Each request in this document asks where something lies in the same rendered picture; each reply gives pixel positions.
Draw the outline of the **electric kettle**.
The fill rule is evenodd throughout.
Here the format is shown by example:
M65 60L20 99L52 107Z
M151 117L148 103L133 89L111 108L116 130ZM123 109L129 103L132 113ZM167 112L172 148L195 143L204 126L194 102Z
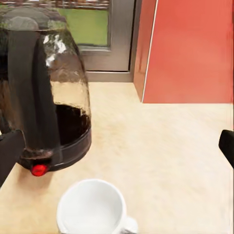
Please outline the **electric kettle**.
M88 81L69 27L41 6L0 13L0 134L22 130L17 163L35 176L72 166L92 144Z

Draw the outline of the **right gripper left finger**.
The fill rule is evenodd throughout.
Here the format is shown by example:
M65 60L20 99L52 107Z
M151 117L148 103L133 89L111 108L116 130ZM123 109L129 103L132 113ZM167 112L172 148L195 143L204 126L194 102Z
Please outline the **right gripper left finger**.
M0 188L25 149L22 130L0 134Z

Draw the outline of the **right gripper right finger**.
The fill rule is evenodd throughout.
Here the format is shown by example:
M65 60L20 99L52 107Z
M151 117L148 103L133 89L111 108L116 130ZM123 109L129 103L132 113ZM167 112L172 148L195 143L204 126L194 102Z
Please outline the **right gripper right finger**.
M223 130L218 146L234 169L234 132Z

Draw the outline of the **coffee cup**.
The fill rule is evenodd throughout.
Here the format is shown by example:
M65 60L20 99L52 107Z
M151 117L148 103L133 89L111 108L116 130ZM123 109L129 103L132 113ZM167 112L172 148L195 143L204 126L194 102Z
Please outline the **coffee cup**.
M69 187L57 207L60 234L137 234L137 221L127 216L120 190L111 182L90 178Z

